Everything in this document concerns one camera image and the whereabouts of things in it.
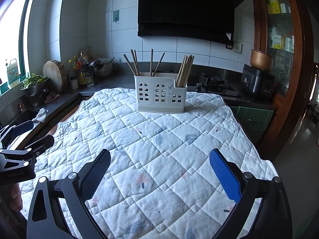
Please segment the person's left hand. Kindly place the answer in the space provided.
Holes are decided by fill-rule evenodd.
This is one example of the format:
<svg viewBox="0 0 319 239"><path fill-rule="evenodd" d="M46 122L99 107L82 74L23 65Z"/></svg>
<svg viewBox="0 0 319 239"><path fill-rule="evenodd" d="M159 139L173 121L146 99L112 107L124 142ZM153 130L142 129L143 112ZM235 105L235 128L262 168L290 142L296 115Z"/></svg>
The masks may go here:
<svg viewBox="0 0 319 239"><path fill-rule="evenodd" d="M19 212L23 208L23 201L21 191L18 183L12 184L8 187L8 194L10 199L10 208Z"/></svg>

